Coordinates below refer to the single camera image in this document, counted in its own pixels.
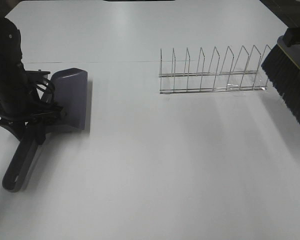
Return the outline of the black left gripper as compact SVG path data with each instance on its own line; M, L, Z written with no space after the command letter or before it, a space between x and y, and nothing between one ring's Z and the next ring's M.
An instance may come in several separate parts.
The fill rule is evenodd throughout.
M34 125L35 141L46 140L46 125L52 125L66 115L63 106L55 101L52 82L8 84L0 82L0 127L9 131L20 142L27 136L26 123Z

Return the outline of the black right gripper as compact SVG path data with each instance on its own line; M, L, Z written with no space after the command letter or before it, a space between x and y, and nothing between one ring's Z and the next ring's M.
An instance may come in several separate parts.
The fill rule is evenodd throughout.
M288 28L285 31L282 40L287 47L300 45L300 27Z

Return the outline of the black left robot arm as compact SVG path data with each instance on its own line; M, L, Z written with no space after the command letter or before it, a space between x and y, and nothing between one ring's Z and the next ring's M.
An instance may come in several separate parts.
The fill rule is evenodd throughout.
M55 102L55 85L46 77L49 72L25 70L22 58L20 30L0 17L0 126L19 141L32 131L41 145L46 128L65 111Z

